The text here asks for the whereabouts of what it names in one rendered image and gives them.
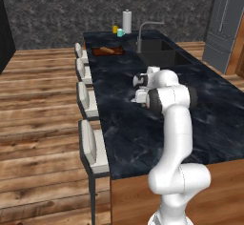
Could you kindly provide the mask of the grey sink tap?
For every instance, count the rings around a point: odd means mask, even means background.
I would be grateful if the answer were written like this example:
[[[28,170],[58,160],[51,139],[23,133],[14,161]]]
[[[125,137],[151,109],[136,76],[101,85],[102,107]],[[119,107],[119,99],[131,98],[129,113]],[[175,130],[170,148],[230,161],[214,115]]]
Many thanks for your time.
[[[141,48],[142,48],[142,28],[145,26],[145,25],[164,25],[165,23],[163,21],[161,22],[155,22],[155,21],[146,21],[144,23],[141,24],[140,28],[139,28],[139,32],[138,32],[138,37],[137,37],[137,50],[136,52],[137,53],[141,53]]]

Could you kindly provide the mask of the grey fridge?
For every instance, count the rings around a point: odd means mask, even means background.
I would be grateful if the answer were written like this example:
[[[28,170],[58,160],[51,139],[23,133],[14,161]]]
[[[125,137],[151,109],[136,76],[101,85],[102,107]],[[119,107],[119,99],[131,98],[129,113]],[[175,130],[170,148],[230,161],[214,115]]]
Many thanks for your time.
[[[203,60],[225,73],[241,22],[244,0],[214,0]]]

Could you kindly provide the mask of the black cabinet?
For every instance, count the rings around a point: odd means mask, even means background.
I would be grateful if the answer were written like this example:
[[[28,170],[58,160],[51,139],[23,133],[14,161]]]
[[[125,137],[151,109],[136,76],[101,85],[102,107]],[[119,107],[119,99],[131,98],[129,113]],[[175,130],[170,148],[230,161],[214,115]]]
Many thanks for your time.
[[[0,0],[0,74],[16,52],[4,0]]]

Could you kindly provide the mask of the dark sink basin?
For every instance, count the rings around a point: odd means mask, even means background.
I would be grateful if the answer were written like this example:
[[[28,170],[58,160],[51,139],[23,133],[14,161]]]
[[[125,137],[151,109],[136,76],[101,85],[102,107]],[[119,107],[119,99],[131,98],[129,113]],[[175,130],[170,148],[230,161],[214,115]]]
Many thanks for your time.
[[[141,42],[141,52],[137,52],[137,41],[128,41],[128,49],[137,54],[145,67],[161,69],[191,65],[192,62],[163,39],[145,39]]]

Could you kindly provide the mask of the dark brown tray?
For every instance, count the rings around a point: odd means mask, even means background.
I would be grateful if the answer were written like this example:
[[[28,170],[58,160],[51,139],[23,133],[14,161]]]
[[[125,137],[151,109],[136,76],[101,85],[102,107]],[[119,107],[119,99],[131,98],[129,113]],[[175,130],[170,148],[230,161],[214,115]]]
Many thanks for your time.
[[[109,48],[115,51],[115,53],[106,53],[100,50],[100,48],[92,48],[91,52],[94,56],[105,56],[105,55],[123,55],[124,54],[124,49],[122,46],[115,47],[115,48]]]

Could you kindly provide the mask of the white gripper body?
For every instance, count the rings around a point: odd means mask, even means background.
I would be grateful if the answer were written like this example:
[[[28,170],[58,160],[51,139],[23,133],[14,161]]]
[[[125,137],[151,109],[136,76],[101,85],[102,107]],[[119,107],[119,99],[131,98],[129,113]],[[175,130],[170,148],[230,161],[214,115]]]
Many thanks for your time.
[[[132,99],[133,103],[145,104],[148,90],[139,89],[135,92],[135,97]]]

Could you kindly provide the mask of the white bar stool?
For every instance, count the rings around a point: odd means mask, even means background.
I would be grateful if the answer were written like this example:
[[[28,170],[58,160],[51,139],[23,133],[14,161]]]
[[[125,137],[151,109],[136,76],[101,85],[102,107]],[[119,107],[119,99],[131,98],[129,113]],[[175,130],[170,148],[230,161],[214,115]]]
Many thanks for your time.
[[[79,82],[86,86],[92,86],[92,75],[89,66],[86,66],[81,58],[75,59],[75,71]]]
[[[76,100],[84,119],[98,120],[99,113],[94,91],[89,91],[83,82],[76,84]]]
[[[101,130],[94,130],[90,122],[78,122],[80,159],[89,178],[91,225],[95,225],[95,179],[110,175],[109,162]]]
[[[87,51],[84,50],[79,43],[74,44],[74,53],[77,59],[82,59],[86,65],[89,64]]]

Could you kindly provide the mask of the wooden island cabinet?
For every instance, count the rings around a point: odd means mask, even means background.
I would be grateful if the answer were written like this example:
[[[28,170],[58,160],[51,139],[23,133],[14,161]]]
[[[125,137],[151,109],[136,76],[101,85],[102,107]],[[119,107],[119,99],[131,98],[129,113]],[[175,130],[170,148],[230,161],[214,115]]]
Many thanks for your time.
[[[211,186],[186,209],[194,225],[244,225],[244,159],[211,164]],[[112,225],[147,225],[160,196],[141,175],[111,181]]]

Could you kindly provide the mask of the brown wooden cabinet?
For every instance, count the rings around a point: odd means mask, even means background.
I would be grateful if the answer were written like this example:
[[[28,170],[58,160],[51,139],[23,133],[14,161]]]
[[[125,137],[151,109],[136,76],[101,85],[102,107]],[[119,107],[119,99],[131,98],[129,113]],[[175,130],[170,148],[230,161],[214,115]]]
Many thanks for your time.
[[[234,48],[231,54],[227,75],[236,74],[244,79],[244,15],[238,29],[238,33],[234,42]]]

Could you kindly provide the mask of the white paper towel roll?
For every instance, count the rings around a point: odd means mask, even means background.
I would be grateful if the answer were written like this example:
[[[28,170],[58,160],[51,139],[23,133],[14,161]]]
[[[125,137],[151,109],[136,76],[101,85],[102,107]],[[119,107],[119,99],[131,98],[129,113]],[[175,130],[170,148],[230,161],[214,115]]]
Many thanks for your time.
[[[132,13],[129,10],[123,11],[122,28],[126,34],[130,34],[132,32]]]

